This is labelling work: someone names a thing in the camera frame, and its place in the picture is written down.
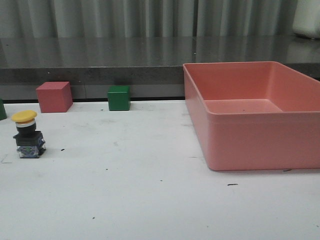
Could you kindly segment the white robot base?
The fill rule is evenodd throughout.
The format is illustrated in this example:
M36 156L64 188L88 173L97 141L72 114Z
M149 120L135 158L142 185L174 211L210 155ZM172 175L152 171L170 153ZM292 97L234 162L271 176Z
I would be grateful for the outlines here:
M320 0L298 0L292 30L310 39L320 38Z

